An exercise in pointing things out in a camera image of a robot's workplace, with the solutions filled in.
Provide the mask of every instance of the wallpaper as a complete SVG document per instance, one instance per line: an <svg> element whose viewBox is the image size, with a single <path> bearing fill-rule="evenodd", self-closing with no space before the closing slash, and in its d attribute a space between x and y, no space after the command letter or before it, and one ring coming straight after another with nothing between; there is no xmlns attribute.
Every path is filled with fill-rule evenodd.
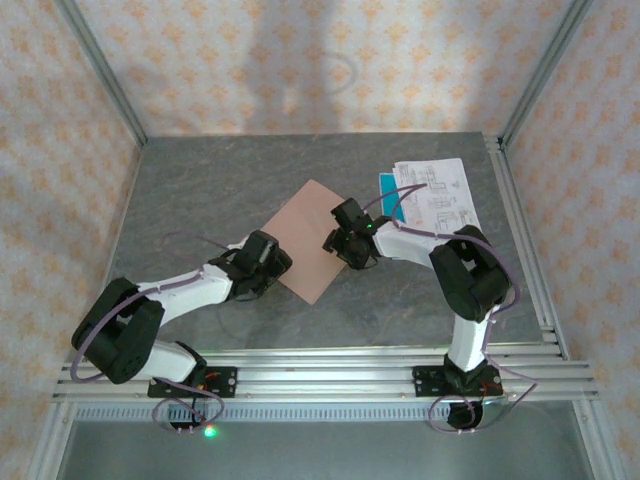
<svg viewBox="0 0 640 480"><path fill-rule="evenodd" d="M498 134L570 3L79 1L150 136Z"/></svg>
<svg viewBox="0 0 640 480"><path fill-rule="evenodd" d="M53 1L0 3L0 478L25 477L135 143Z"/></svg>
<svg viewBox="0 0 640 480"><path fill-rule="evenodd" d="M509 152L571 353L640 478L640 3L596 1Z"/></svg>

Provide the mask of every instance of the paper sheet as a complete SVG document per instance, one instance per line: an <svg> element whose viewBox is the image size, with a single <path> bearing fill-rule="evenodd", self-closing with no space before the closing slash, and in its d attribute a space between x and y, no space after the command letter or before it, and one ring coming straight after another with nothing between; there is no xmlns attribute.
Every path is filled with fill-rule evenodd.
<svg viewBox="0 0 640 480"><path fill-rule="evenodd" d="M438 233L480 228L461 159L398 162L393 174L398 187L427 184L402 202L408 225Z"/></svg>
<svg viewBox="0 0 640 480"><path fill-rule="evenodd" d="M309 180L262 229L278 239L293 260L280 282L313 305L346 265L322 249L336 221L331 210L343 199Z"/></svg>

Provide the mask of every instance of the wire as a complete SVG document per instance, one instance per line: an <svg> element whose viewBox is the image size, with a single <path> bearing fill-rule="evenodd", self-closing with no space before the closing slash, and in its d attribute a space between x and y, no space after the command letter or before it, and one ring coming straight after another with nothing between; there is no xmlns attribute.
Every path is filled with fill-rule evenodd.
<svg viewBox="0 0 640 480"><path fill-rule="evenodd" d="M513 308L515 305L517 305L521 298L522 298L522 291L520 289L520 284L515 276L515 274L513 273L513 270L509 267L509 265L507 264L507 262L502 258L502 256L488 243L483 242L482 240L475 238L475 237L471 237L469 235L459 235L459 234L448 234L448 233L435 233L435 232L428 232L428 231L424 231L424 230L418 230L415 228L410 228L410 227L406 227L404 225L401 225L398 222L398 219L396 217L396 213L398 210L398 207L400 206L400 204L402 203L402 201L407 198L409 195L411 195L412 193L416 192L417 190L423 188L427 186L426 183L421 183L421 184L416 184L416 185L409 185L407 187L401 187L398 188L396 190L392 190L390 192L387 192L384 195L381 195L380 197L376 198L375 200L369 202L367 204L367 206L370 206L372 204L374 204L375 202L381 200L382 198L385 198L389 195L393 195L394 193L398 193L400 191L404 191L407 190L406 193L404 193L402 196L400 196L398 198L398 201L396 202L396 204L393 206L393 209L391 211L391 221L393 222L393 225L403 231L403 232L407 232L407 233L412 233L415 235L421 235L424 237L430 237L430 238L441 238L444 240L461 240L461 241L465 241L465 242L471 242L474 243L475 245L478 245L479 247L481 247L482 249L484 249L485 251L487 251L489 254L491 254L495 260L498 262L498 264L500 265L500 267L502 268L502 270L504 270L504 272L506 273L507 277L509 278L511 285L513 286L513 290L514 290L514 298L513 300L506 304L506 305L500 305L498 307L497 310L494 310L493 312L491 312L489 314L489 318L487 319L487 329L485 331L485 335L482 341L482 354L484 355L484 358L487 360L487 363L491 366L493 366L494 368L496 368L499 371L503 371L503 372L507 372L511 375L514 375L516 377L522 378L523 380L527 380L532 382L533 384L531 385L531 387L529 387L522 395L520 395L520 397L513 402L511 405L509 405L509 407L506 409L506 411L499 415L493 422L489 423L488 425L482 426L482 427L477 427L477 428L472 428L469 430L462 430L462 429L458 429L458 430L445 430L443 428L438 427L437 425L434 424L433 422L433 412L435 410L435 407L442 401L451 398L451 395L445 395L443 397L438 398L432 405L431 408L429 409L429 413L427 415L427 421L429 423L429 426L431 428L433 428L434 430L441 432L441 433L449 433L449 434L457 434L460 435L462 433L473 433L476 432L478 430L485 430L487 428L492 427L493 425L495 425L499 420L503 419L504 417L506 417L509 413L511 413L513 411L513 409L520 404L520 402L522 402L527 395L529 395L531 392L533 392L533 390L536 389L536 387L538 386L538 380L529 377L528 375L524 375L522 373L518 373L515 372L514 370L511 370L510 368L507 367L503 367L502 365L500 365L498 362L496 362L493 358L491 358L491 356L488 354L487 352L487 347L489 345L489 338L491 336L491 329L493 327L493 324L496 322L495 320L495 315L505 312L511 308ZM461 397L464 401L464 403L467 405L468 408L471 408L471 403L469 402L469 400L466 397L463 396L458 396Z"/></svg>
<svg viewBox="0 0 640 480"><path fill-rule="evenodd" d="M222 333L224 333L227 337L232 338L236 342L239 342L240 344L244 345L246 342L245 338L240 338L239 336L234 335L229 330L227 330L227 327L224 325L224 322L222 321L220 310L221 309L216 308L216 319L218 320L218 325L220 326L220 330L222 330Z"/></svg>
<svg viewBox="0 0 640 480"><path fill-rule="evenodd" d="M169 247L167 245L167 241L172 238L172 237L177 237L177 236L185 236L185 237L190 237L190 238L196 238L198 240L202 240L203 242L207 242L210 243L211 245L214 245L218 248L221 248L225 251L228 250L226 245L223 245L221 242L219 242L218 240L215 240L214 238L208 237L206 235L202 235L200 233L196 233L193 232L191 230L173 230L171 232L165 233L162 238L160 239L160 243L162 245L162 249L167 252L169 255L172 255L180 260L182 260L185 263L191 263L194 265L197 265L199 262L197 260L195 260L193 257L189 256L189 255L185 255L183 253L180 253L177 250L174 250L173 248Z"/></svg>
<svg viewBox="0 0 640 480"><path fill-rule="evenodd" d="M118 313L120 313L120 311L122 311L124 308L128 307L133 302L135 302L139 298L144 297L145 295L147 295L149 293L153 293L153 292L160 293L161 291L172 290L174 288L180 288L180 287L184 287L184 286L190 285L190 284L198 281L199 279L201 279L203 273L204 273L204 270L202 270L202 268L200 268L193 276L191 276L191 277L189 277L189 278L187 278L185 280L179 280L179 281L176 281L176 282L168 283L166 285L163 285L162 287L160 287L158 285L158 286L153 287L153 288L148 288L146 290L142 290L142 291L132 295L131 297L126 298L124 301L122 301L121 303L116 305L114 308L112 308L104 317L102 317L100 319L100 321L96 324L96 326L93 327L93 329L89 332L89 335L87 335L87 338L84 339L84 341L82 342L82 344L78 348L78 352L76 353L76 356L73 359L73 362L71 363L71 370L69 372L70 375L71 375L71 379L76 383L90 383L90 382L95 382L96 380L104 377L103 373L99 373L99 374L94 375L92 377L80 378L80 377L78 377L78 366L80 365L80 361L82 360L82 357L84 357L85 353L87 353L87 349L89 348L91 343L96 339L96 337L98 336L100 331L105 327L105 325L112 318L114 318ZM165 403L169 402L169 401L175 401L176 403L181 404L183 407L185 407L189 411L191 411L192 414L198 415L198 417L203 419L202 423L200 425L198 425L197 427L195 427L195 428L194 427L189 427L189 431L190 432L193 432L193 431L198 430L200 428L204 428L205 426L207 426L211 422L214 422L217 418L220 417L220 415L222 415L222 412L224 412L224 401L222 400L222 398L220 398L218 395L216 395L213 392L209 392L209 391L206 391L206 390L199 390L197 388L189 387L187 385L182 385L180 383L173 382L173 381L171 381L171 380L169 380L167 378L158 378L157 380L160 380L161 382L164 382L164 383L166 383L168 385L171 385L174 388L178 388L178 389L181 389L181 390L184 390L184 391L187 391L187 392L197 393L199 395L204 395L206 397L213 398L218 403L220 403L220 410L218 411L218 413L216 413L209 420L204 421L204 417L200 412L196 411L194 408L190 407L186 402L184 402L183 400L181 400L179 398L165 398L165 399L161 400L154 407L154 409L153 409L153 411L151 413L151 418L153 419L154 423L156 423L160 428L162 428L163 430L165 430L167 432L177 433L177 434L180 434L182 432L181 429L178 429L178 430L169 429L169 428L165 427L164 425L162 425L160 423L160 421L158 420L158 412L160 410L160 407L162 405L164 405Z"/></svg>
<svg viewBox="0 0 640 480"><path fill-rule="evenodd" d="M396 188L395 190L391 190L390 192L384 193L384 194L380 195L379 197L374 198L369 203L367 203L364 207L362 207L362 210L366 211L371 205L373 205L374 203L379 202L383 198L387 198L390 195L395 195L396 193L403 192L405 190L410 190L410 189L416 188L418 186L420 186L420 188L422 188L423 186L426 187L427 184L426 183L416 183L415 185L409 185L407 187Z"/></svg>
<svg viewBox="0 0 640 480"><path fill-rule="evenodd" d="M193 397L193 401L191 402L191 408L193 408L195 410L196 408L196 400L198 399L198 397L196 397L194 395ZM202 420L204 419L204 417L202 415L198 415ZM196 423L196 415L195 413L193 413L193 411L191 412L191 423Z"/></svg>
<svg viewBox="0 0 640 480"><path fill-rule="evenodd" d="M196 430L200 430L200 429L206 428L208 425L212 424L218 418L220 418L220 415L223 414L224 408L225 408L224 407L224 401L222 400L222 398L220 398L215 393L209 392L207 390L200 390L198 388L188 387L186 385L182 385L181 383L173 382L173 381L171 381L171 380L169 380L167 378L158 378L158 380L160 380L161 382L164 382L164 383L166 383L168 385L171 385L174 388L179 388L179 389L185 390L187 392L197 393L199 395L204 395L206 397L213 398L215 401L217 401L220 404L220 410L218 410L218 412L213 417L211 417L208 420L205 420L204 419L204 415L202 415L200 412L198 412L195 408L192 408L187 402L185 402L184 400L181 400L180 398L165 398L165 399L161 400L153 408L153 411L151 412L151 418L154 421L154 423L156 423L165 432L175 433L177 435L180 435L182 433L181 429L177 429L176 430L174 428L165 427L164 425L162 425L162 423L160 423L160 420L158 420L158 413L160 412L160 407L162 405L164 405L165 403L167 403L167 402L179 403L180 405L185 407L187 410L189 410L192 413L192 415L197 415L198 417L203 419L202 422L200 423L200 425L198 425L197 427L191 427L190 426L189 427L189 433L193 433Z"/></svg>

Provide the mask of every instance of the enclosure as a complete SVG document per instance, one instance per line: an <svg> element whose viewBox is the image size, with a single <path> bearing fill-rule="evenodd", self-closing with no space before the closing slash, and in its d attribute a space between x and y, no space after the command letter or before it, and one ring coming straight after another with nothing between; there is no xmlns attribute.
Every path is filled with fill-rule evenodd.
<svg viewBox="0 0 640 480"><path fill-rule="evenodd" d="M0 476L635 478L640 7L28 0L0 21ZM221 253L180 237L195 265L177 259L166 233L232 244L309 180L364 204L395 163L449 158L522 287L489 352L539 382L491 430L428 428L411 368L442 363L453 315L408 262L344 268L311 305L275 284L163 327L238 368L215 439L164 436L146 381L71 381L110 280ZM512 403L529 387L502 380Z"/></svg>

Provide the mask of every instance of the green led light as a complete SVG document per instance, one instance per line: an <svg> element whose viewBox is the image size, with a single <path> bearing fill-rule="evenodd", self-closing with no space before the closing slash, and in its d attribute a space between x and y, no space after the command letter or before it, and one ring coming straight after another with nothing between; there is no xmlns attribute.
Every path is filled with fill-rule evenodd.
<svg viewBox="0 0 640 480"><path fill-rule="evenodd" d="M218 432L216 431L215 428L213 428L213 426L208 425L205 429L204 429L204 436L208 437L208 438L213 438L218 434Z"/></svg>

